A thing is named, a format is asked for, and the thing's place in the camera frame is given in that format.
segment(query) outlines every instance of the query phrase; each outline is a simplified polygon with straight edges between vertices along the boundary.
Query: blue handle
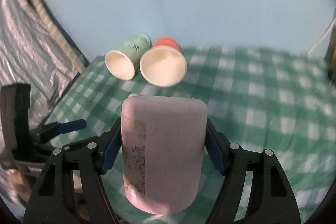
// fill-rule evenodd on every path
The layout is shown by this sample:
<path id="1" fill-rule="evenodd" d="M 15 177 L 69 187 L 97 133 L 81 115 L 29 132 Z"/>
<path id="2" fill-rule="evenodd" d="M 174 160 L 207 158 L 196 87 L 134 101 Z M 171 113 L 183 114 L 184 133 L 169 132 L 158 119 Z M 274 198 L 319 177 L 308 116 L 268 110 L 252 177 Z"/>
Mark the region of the blue handle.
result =
<path id="1" fill-rule="evenodd" d="M 66 134 L 69 132 L 77 131 L 86 128 L 86 121 L 79 119 L 76 121 L 61 123 L 58 127 L 58 132 L 60 134 Z"/>
<path id="2" fill-rule="evenodd" d="M 226 171 L 226 167 L 224 165 L 224 153 L 217 143 L 215 137 L 210 132 L 206 133 L 205 148 L 208 151 L 208 155 L 214 168 L 221 175 L 224 175 Z"/>
<path id="3" fill-rule="evenodd" d="M 106 174 L 108 170 L 111 170 L 116 158 L 118 156 L 121 147 L 121 131 L 114 134 L 107 145 L 103 154 L 103 163 L 100 169 L 103 175 Z"/>

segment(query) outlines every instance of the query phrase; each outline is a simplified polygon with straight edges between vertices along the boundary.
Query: tablecloth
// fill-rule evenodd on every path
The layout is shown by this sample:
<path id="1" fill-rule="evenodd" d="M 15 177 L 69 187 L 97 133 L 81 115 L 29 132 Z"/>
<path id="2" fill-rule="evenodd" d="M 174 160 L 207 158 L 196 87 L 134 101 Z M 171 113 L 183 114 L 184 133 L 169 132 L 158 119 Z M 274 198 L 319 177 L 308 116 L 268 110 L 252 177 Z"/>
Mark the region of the tablecloth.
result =
<path id="1" fill-rule="evenodd" d="M 323 60 L 267 48 L 183 48 L 188 72 L 176 86 L 159 88 L 138 73 L 130 81 L 113 77 L 100 56 L 55 107 L 47 122 L 83 118 L 87 128 L 51 141 L 61 147 L 108 131 L 130 93 L 203 100 L 216 129 L 244 149 L 272 149 L 293 188 L 302 222 L 317 208 L 336 175 L 336 91 Z M 126 199 L 122 158 L 102 177 L 115 212 L 129 223 L 201 224 L 209 215 L 224 177 L 204 151 L 198 195 L 186 210 L 150 215 Z M 236 220 L 243 218 L 251 189 L 246 175 Z"/>

